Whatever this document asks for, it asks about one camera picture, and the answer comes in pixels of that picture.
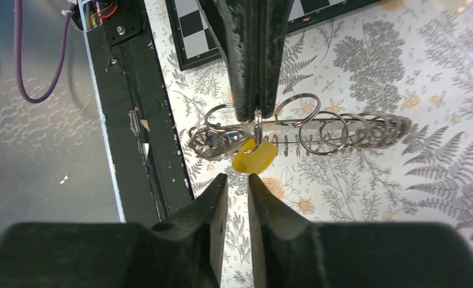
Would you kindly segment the yellow key tag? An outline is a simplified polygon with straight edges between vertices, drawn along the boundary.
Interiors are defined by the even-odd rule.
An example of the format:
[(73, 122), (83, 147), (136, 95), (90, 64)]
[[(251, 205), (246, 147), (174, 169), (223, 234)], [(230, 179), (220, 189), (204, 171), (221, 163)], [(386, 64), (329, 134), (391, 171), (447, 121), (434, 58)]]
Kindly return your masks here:
[(259, 174), (265, 171), (278, 154), (278, 147), (266, 140), (257, 147), (254, 139), (244, 143), (241, 150), (236, 154), (232, 168), (241, 173)]

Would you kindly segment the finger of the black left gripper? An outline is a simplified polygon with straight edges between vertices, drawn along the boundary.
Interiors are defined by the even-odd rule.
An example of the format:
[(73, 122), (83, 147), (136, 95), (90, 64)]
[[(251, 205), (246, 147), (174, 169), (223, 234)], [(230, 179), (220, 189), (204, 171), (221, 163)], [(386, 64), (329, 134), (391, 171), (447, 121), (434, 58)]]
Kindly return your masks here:
[(264, 119), (275, 111), (279, 75), (293, 1), (260, 1), (258, 17), (258, 104)]
[(258, 3), (198, 1), (198, 6), (226, 64), (236, 118), (251, 120), (258, 93)]

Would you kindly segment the black white chessboard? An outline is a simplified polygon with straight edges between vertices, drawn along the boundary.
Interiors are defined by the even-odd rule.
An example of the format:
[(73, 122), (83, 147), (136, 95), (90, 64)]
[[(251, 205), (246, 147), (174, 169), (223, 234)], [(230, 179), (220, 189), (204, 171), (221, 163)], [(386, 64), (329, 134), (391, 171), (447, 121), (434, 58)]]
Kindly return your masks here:
[(234, 54), (237, 41), (259, 44), (373, 5), (374, 1), (167, 1), (182, 71)]

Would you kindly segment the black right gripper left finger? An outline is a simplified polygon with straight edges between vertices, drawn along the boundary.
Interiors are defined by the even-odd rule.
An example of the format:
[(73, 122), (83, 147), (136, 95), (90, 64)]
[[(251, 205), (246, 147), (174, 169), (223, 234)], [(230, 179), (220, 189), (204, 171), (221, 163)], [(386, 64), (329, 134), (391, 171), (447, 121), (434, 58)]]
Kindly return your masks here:
[(218, 174), (189, 205), (152, 227), (155, 287), (219, 287), (228, 180)]

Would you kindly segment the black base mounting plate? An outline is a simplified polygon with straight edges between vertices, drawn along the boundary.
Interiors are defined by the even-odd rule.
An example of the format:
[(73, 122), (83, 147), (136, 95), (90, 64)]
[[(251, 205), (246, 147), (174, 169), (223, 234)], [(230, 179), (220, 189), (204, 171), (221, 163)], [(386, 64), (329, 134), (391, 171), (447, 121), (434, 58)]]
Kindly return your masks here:
[(150, 227), (193, 198), (143, 1), (101, 1), (87, 33), (116, 198), (126, 222)]

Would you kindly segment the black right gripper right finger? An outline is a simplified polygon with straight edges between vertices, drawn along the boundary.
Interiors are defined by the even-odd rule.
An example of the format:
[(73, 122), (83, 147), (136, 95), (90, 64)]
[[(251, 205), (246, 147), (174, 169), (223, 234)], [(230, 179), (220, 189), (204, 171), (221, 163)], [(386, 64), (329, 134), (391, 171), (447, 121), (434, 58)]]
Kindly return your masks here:
[(274, 196), (261, 178), (248, 178), (249, 227), (255, 287), (319, 287), (320, 240), (313, 222)]

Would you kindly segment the floral patterned table mat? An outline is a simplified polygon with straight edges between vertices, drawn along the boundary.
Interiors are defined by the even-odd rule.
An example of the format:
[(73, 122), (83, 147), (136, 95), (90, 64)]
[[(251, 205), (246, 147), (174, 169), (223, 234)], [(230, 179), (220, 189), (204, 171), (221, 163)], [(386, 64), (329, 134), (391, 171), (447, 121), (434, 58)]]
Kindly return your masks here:
[[(315, 221), (440, 221), (473, 247), (473, 1), (295, 1), (279, 76), (279, 119), (366, 112), (411, 120), (389, 148), (312, 142), (277, 129), (268, 189)], [(248, 177), (204, 160), (188, 130), (236, 123), (228, 73), (195, 1), (146, 1), (187, 175), (198, 196), (228, 176), (222, 285), (252, 287)], [(303, 142), (297, 141), (303, 136)]]

